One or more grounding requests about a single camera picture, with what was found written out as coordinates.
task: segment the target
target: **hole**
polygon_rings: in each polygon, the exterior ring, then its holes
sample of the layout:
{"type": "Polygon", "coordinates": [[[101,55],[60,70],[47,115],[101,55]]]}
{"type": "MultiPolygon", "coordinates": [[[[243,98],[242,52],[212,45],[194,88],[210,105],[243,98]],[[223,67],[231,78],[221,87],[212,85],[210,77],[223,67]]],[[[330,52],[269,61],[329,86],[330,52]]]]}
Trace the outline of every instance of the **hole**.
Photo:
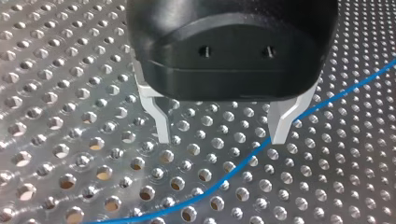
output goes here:
{"type": "Polygon", "coordinates": [[[121,181],[120,181],[120,188],[126,189],[130,187],[132,184],[132,179],[129,178],[128,176],[125,176],[121,181]]]}
{"type": "Polygon", "coordinates": [[[215,211],[222,211],[224,209],[224,201],[220,197],[213,197],[210,200],[210,206],[215,211]]]}
{"type": "Polygon", "coordinates": [[[105,201],[105,209],[107,212],[115,212],[119,210],[121,206],[121,201],[118,197],[112,196],[105,201]]]}
{"type": "Polygon", "coordinates": [[[225,173],[230,173],[235,168],[235,165],[231,161],[226,161],[223,164],[225,173]]]}
{"type": "Polygon", "coordinates": [[[91,150],[100,150],[105,145],[105,141],[103,141],[100,137],[95,137],[90,141],[90,149],[91,150]]]}
{"type": "Polygon", "coordinates": [[[50,172],[53,170],[53,165],[51,163],[44,163],[37,168],[35,171],[39,176],[46,176],[49,175],[50,172]]]}
{"type": "Polygon", "coordinates": [[[165,224],[165,221],[163,221],[163,219],[160,217],[156,217],[156,218],[152,219],[150,224],[165,224]]]}
{"type": "Polygon", "coordinates": [[[113,37],[106,37],[105,38],[105,43],[107,44],[113,44],[114,43],[114,38],[113,37]]]}
{"type": "Polygon", "coordinates": [[[14,11],[22,11],[23,7],[21,5],[15,5],[15,6],[12,6],[11,9],[14,11]]]}
{"type": "Polygon", "coordinates": [[[151,186],[145,186],[140,190],[139,195],[144,201],[150,201],[155,196],[155,190],[151,186]]]}
{"type": "Polygon", "coordinates": [[[174,177],[171,180],[171,187],[174,190],[183,190],[186,183],[181,177],[174,177]]]}
{"type": "Polygon", "coordinates": [[[11,178],[12,175],[9,173],[9,171],[2,171],[0,173],[0,187],[7,185],[11,178]]]}
{"type": "Polygon", "coordinates": [[[47,122],[47,126],[51,130],[60,130],[63,125],[64,125],[64,121],[59,117],[50,118],[49,121],[47,122]]]}
{"type": "Polygon", "coordinates": [[[162,178],[163,178],[163,169],[161,169],[161,168],[154,168],[154,169],[151,171],[151,176],[152,176],[154,179],[162,179],[162,178]]]}
{"type": "Polygon", "coordinates": [[[4,101],[4,104],[11,109],[16,109],[22,105],[23,100],[18,96],[11,96],[4,101]]]}
{"type": "Polygon", "coordinates": [[[53,21],[47,21],[44,23],[44,26],[47,28],[54,28],[56,26],[56,23],[53,21]]]}
{"type": "Polygon", "coordinates": [[[261,217],[251,217],[249,223],[250,224],[264,224],[264,221],[262,220],[261,217]]]}
{"type": "Polygon", "coordinates": [[[245,188],[239,188],[239,189],[236,190],[235,193],[236,193],[236,198],[238,198],[239,201],[245,202],[245,201],[248,200],[249,192],[248,192],[247,189],[245,189],[245,188]]]}
{"type": "Polygon", "coordinates": [[[53,149],[53,155],[56,158],[63,159],[69,154],[69,147],[65,144],[60,144],[53,149]]]}
{"type": "Polygon", "coordinates": [[[71,189],[76,184],[76,178],[70,174],[64,175],[59,179],[61,189],[71,189]]]}
{"type": "Polygon", "coordinates": [[[187,222],[193,222],[197,218],[197,212],[193,207],[189,206],[181,211],[181,217],[187,222]]]}
{"type": "Polygon", "coordinates": [[[212,48],[209,46],[202,46],[198,49],[199,56],[203,58],[210,58],[212,55],[212,48]]]}
{"type": "Polygon", "coordinates": [[[170,150],[165,150],[161,155],[161,162],[170,163],[174,159],[174,154],[170,150]]]}
{"type": "Polygon", "coordinates": [[[95,123],[95,122],[96,122],[97,116],[96,116],[95,113],[89,111],[89,112],[84,113],[84,114],[81,116],[81,119],[82,119],[82,122],[84,122],[84,123],[92,124],[92,123],[95,123]]]}
{"type": "Polygon", "coordinates": [[[110,156],[114,160],[122,158],[123,154],[124,154],[124,151],[119,148],[113,148],[113,149],[111,149],[111,152],[110,152],[110,156]]]}
{"type": "Polygon", "coordinates": [[[50,210],[55,208],[57,204],[58,201],[56,199],[54,199],[53,197],[48,197],[48,199],[44,201],[43,208],[50,210]]]}
{"type": "Polygon", "coordinates": [[[12,158],[12,162],[16,166],[22,167],[22,166],[29,164],[31,159],[32,159],[32,156],[28,152],[22,151],[22,152],[19,152],[17,155],[15,155],[12,158]]]}
{"type": "Polygon", "coordinates": [[[276,55],[275,49],[272,46],[268,46],[266,47],[263,51],[262,51],[262,57],[264,59],[273,59],[276,55]]]}
{"type": "Polygon", "coordinates": [[[17,43],[17,46],[21,49],[26,49],[29,47],[29,42],[27,41],[20,41],[17,43]]]}
{"type": "Polygon", "coordinates": [[[0,221],[1,222],[8,222],[10,221],[12,218],[14,218],[15,213],[14,210],[12,210],[11,208],[2,208],[2,210],[0,211],[0,221]]]}
{"type": "Polygon", "coordinates": [[[136,157],[132,160],[131,167],[134,170],[141,170],[145,167],[145,161],[140,157],[136,157]]]}
{"type": "Polygon", "coordinates": [[[188,146],[187,146],[187,150],[189,151],[189,153],[192,155],[192,156],[198,156],[199,155],[199,153],[201,152],[201,149],[198,147],[198,145],[196,145],[196,144],[189,144],[188,146]]]}
{"type": "Polygon", "coordinates": [[[17,189],[17,197],[21,201],[29,201],[35,195],[36,189],[32,184],[24,184],[17,189]]]}
{"type": "Polygon", "coordinates": [[[91,199],[91,198],[93,198],[93,196],[95,196],[96,192],[97,192],[97,190],[96,190],[95,186],[88,186],[87,188],[85,188],[82,191],[82,197],[84,199],[91,199]]]}
{"type": "Polygon", "coordinates": [[[17,29],[24,29],[24,28],[26,28],[26,24],[24,22],[20,21],[20,22],[15,23],[14,27],[17,29]]]}
{"type": "Polygon", "coordinates": [[[80,39],[77,40],[77,42],[78,42],[80,45],[87,45],[87,44],[88,44],[88,39],[86,39],[86,38],[80,38],[80,39]]]}
{"type": "Polygon", "coordinates": [[[82,154],[82,155],[78,155],[76,157],[75,164],[79,168],[85,168],[85,167],[88,167],[91,160],[93,160],[93,158],[89,154],[82,154]]]}
{"type": "Polygon", "coordinates": [[[50,8],[49,5],[44,5],[44,6],[41,6],[40,8],[41,8],[42,10],[44,10],[44,11],[50,11],[50,10],[51,10],[51,8],[50,8]]]}
{"type": "Polygon", "coordinates": [[[198,172],[198,176],[202,181],[209,182],[212,179],[212,173],[209,170],[203,169],[198,172]]]}
{"type": "Polygon", "coordinates": [[[107,166],[99,167],[96,177],[100,180],[108,180],[111,177],[112,170],[107,166]]]}
{"type": "Polygon", "coordinates": [[[72,207],[66,212],[66,223],[67,224],[78,224],[82,222],[84,213],[79,207],[72,207]]]}

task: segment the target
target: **aluminum plate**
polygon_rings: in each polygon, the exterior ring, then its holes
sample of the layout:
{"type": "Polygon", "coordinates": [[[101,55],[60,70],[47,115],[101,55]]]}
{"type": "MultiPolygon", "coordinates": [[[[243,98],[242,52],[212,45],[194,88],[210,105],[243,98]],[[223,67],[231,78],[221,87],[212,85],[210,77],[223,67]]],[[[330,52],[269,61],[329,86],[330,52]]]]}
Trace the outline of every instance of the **aluminum plate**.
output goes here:
{"type": "MultiPolygon", "coordinates": [[[[0,0],[0,221],[140,216],[201,193],[268,135],[265,103],[172,101],[160,145],[122,0],[0,0]]],[[[396,57],[396,1],[340,0],[313,104],[396,57]]],[[[147,223],[396,223],[395,69],[297,120],[221,190],[147,223]]]]}

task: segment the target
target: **black gripper housing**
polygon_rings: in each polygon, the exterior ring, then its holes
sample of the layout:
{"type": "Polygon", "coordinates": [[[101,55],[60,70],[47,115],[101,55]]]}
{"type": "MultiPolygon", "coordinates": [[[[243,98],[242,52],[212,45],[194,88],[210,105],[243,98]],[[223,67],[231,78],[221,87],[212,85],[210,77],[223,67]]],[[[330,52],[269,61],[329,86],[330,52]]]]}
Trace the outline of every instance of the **black gripper housing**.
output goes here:
{"type": "Polygon", "coordinates": [[[147,83],[178,100],[286,100],[318,80],[337,0],[129,0],[147,83]]]}

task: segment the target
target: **metal surface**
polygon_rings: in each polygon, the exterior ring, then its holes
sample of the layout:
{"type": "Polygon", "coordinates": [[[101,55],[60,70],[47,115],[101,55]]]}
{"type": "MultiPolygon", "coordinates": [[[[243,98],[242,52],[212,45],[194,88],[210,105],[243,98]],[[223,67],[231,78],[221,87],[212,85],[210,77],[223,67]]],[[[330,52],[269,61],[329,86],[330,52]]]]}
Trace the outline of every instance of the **metal surface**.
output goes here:
{"type": "MultiPolygon", "coordinates": [[[[123,1],[0,1],[0,218],[139,216],[212,186],[267,135],[268,104],[137,97],[123,1]]],[[[396,2],[342,0],[314,104],[396,57],[396,2]]],[[[395,70],[294,123],[222,190],[153,223],[395,223],[395,70]]]]}

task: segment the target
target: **blue cable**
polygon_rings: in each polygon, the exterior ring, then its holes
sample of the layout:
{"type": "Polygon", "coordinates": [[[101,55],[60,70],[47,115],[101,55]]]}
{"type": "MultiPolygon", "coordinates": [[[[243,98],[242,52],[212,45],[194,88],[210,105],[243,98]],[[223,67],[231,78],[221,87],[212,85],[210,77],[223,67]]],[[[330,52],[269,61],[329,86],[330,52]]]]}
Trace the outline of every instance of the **blue cable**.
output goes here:
{"type": "MultiPolygon", "coordinates": [[[[373,81],[376,77],[379,77],[381,75],[383,75],[387,70],[389,70],[392,66],[396,65],[396,60],[393,60],[392,62],[388,63],[384,68],[382,68],[381,70],[379,70],[378,72],[376,72],[373,75],[370,75],[369,77],[367,77],[366,79],[364,79],[363,81],[347,88],[344,91],[339,92],[338,94],[334,95],[333,97],[329,98],[326,101],[321,102],[320,104],[317,104],[309,109],[307,109],[302,115],[300,115],[297,119],[303,119],[306,116],[314,113],[316,110],[321,109],[322,107],[328,105],[331,102],[334,102],[338,99],[340,99],[341,97],[347,95],[348,93],[354,91],[355,89],[373,81]]],[[[185,208],[193,203],[198,203],[199,201],[201,201],[202,199],[204,199],[205,197],[211,195],[213,192],[215,192],[216,190],[218,190],[220,188],[220,186],[226,181],[231,179],[234,175],[236,175],[239,171],[241,171],[243,168],[245,168],[245,166],[249,163],[249,161],[251,160],[251,158],[253,158],[254,156],[256,156],[257,154],[259,154],[260,152],[262,152],[269,144],[271,143],[271,138],[267,137],[264,142],[257,148],[255,148],[252,152],[250,152],[250,154],[248,154],[248,156],[246,158],[244,158],[241,163],[239,163],[230,173],[228,173],[227,175],[225,175],[222,179],[220,179],[215,185],[213,185],[211,188],[209,188],[208,190],[206,190],[203,194],[197,195],[191,199],[188,199],[187,201],[184,201],[182,203],[178,203],[175,206],[157,211],[157,212],[152,212],[152,213],[148,213],[145,214],[141,217],[126,217],[126,218],[117,218],[117,219],[110,219],[110,220],[103,220],[103,221],[94,221],[94,222],[86,222],[85,224],[111,224],[111,223],[130,223],[130,222],[141,222],[141,221],[147,221],[147,220],[151,220],[155,217],[163,217],[166,216],[170,213],[174,213],[178,210],[181,210],[182,208],[185,208]]]]}

